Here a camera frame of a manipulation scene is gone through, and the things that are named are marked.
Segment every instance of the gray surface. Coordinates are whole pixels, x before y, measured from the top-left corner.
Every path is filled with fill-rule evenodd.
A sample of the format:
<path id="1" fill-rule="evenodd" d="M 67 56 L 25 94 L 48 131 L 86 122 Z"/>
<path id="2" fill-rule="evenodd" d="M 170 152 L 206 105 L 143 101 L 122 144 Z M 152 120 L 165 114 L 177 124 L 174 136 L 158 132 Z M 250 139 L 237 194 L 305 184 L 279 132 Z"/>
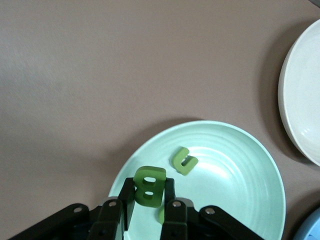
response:
<path id="1" fill-rule="evenodd" d="M 141 144 L 198 119 L 269 150 L 291 239 L 320 204 L 320 168 L 289 141 L 277 84 L 319 18 L 307 0 L 1 1 L 0 239 L 69 204 L 95 207 Z"/>

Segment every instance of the beige table surface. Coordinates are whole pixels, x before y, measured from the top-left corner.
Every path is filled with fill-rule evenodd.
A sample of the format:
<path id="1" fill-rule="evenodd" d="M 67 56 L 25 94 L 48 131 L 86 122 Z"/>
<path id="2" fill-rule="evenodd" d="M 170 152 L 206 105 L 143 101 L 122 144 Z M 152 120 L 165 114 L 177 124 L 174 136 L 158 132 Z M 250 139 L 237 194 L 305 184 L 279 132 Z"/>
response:
<path id="1" fill-rule="evenodd" d="M 108 195 L 130 155 L 192 120 L 236 125 L 273 156 L 283 239 L 320 205 L 320 167 L 290 142 L 277 103 L 307 0 L 0 2 L 0 239 Z"/>

